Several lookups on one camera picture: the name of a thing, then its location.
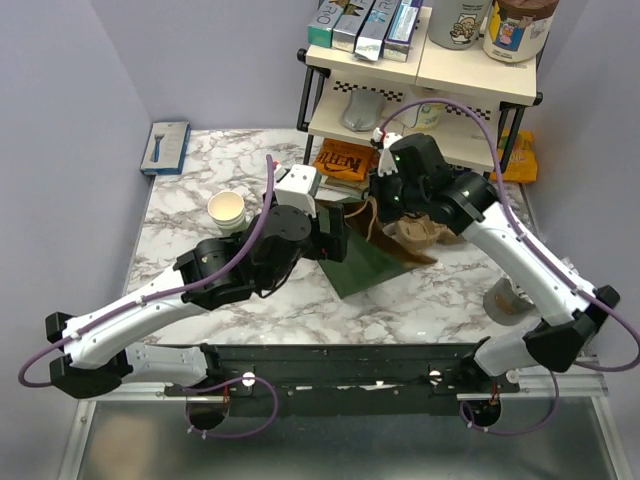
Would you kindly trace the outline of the green paper cup stack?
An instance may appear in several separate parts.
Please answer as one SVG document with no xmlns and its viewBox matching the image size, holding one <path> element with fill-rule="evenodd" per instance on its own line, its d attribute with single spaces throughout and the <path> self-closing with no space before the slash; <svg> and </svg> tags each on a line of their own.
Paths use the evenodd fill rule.
<svg viewBox="0 0 640 480">
<path fill-rule="evenodd" d="M 207 204 L 207 211 L 221 233 L 230 235 L 243 231 L 247 225 L 243 197 L 233 191 L 215 194 Z"/>
</svg>

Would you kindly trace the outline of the brown paper bag green side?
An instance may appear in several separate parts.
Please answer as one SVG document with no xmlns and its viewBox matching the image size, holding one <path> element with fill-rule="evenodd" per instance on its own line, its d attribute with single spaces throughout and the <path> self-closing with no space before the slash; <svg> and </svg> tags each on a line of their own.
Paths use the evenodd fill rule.
<svg viewBox="0 0 640 480">
<path fill-rule="evenodd" d="M 413 269 L 430 267 L 437 260 L 420 252 L 406 249 L 383 232 L 373 220 L 371 205 L 364 201 L 341 201 L 349 228 L 347 255 L 343 262 L 319 261 L 330 285 L 340 299 L 363 292 Z"/>
</svg>

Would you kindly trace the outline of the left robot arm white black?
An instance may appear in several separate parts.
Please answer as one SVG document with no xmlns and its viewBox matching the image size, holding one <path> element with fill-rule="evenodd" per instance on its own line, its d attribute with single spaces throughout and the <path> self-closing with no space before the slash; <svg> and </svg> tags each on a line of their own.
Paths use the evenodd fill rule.
<svg viewBox="0 0 640 480">
<path fill-rule="evenodd" d="M 302 258 L 341 262 L 348 236 L 339 203 L 322 207 L 316 217 L 274 205 L 262 227 L 252 223 L 244 233 L 199 242 L 151 282 L 99 311 L 49 315 L 49 342 L 67 342 L 49 364 L 50 381 L 76 399 L 129 382 L 171 383 L 212 394 L 229 372 L 216 347 L 151 346 L 143 338 L 252 295 L 271 296 Z"/>
</svg>

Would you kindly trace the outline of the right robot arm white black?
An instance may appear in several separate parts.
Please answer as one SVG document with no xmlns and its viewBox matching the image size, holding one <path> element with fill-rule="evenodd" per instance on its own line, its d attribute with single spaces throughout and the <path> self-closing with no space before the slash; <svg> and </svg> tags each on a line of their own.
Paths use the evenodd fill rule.
<svg viewBox="0 0 640 480">
<path fill-rule="evenodd" d="M 480 392 L 512 369 L 540 365 L 553 372 L 567 371 L 608 316 L 603 307 L 580 297 L 577 289 L 595 294 L 607 307 L 618 303 L 618 292 L 610 286 L 595 288 L 519 221 L 509 221 L 510 208 L 500 202 L 483 175 L 454 176 L 432 137 L 376 130 L 371 142 L 382 151 L 369 187 L 381 220 L 419 213 L 447 226 L 496 262 L 541 315 L 530 327 L 480 342 L 460 367 L 462 384 Z"/>
</svg>

